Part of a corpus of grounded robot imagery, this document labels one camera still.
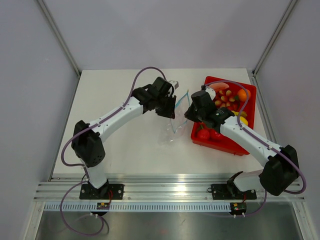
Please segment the wrinkled red apple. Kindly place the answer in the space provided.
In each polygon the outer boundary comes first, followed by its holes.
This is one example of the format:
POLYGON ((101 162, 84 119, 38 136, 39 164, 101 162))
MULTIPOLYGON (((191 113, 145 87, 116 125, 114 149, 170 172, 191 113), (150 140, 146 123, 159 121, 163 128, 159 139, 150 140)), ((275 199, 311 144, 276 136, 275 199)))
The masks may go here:
POLYGON ((202 141, 207 141, 210 139, 211 135, 210 135, 210 131, 207 129, 200 129, 197 134, 196 137, 202 141))

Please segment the clear zip top bag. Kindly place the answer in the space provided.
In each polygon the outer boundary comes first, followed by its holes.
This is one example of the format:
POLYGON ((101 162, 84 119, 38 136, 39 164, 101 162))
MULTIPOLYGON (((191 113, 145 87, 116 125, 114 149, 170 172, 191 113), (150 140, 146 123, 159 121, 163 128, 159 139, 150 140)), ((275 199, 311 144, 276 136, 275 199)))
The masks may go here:
POLYGON ((189 90, 180 97, 174 107, 175 118, 168 119, 159 134, 158 143, 161 146, 176 142, 185 132, 188 120, 185 112, 191 105, 189 90))

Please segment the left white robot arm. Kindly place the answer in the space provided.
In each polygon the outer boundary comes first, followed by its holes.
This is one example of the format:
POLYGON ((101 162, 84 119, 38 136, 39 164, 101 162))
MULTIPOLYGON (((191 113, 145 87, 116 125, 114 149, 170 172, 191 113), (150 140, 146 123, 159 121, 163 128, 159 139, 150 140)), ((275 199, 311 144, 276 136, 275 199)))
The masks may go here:
POLYGON ((71 147, 84 165, 88 181, 81 185, 80 199, 110 199, 110 186, 102 161, 106 156, 103 143, 119 128, 148 111, 164 118, 175 118, 177 81, 157 77, 152 84, 133 89, 129 98, 119 107, 89 123, 79 121, 74 127, 71 147))

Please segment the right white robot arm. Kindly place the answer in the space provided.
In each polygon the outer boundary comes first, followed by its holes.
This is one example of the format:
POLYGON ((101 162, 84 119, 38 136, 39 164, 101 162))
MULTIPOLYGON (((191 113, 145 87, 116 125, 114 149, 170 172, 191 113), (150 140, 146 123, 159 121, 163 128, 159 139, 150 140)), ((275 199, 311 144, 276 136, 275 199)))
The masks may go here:
POLYGON ((246 126, 240 117, 226 107, 217 108, 205 90, 191 95, 191 105, 184 116, 195 123, 203 123, 231 139, 249 152, 263 167, 251 172, 240 171, 227 181, 227 193, 239 198, 249 190, 265 190, 273 196, 288 193, 295 180, 302 178, 295 148, 276 144, 246 126))

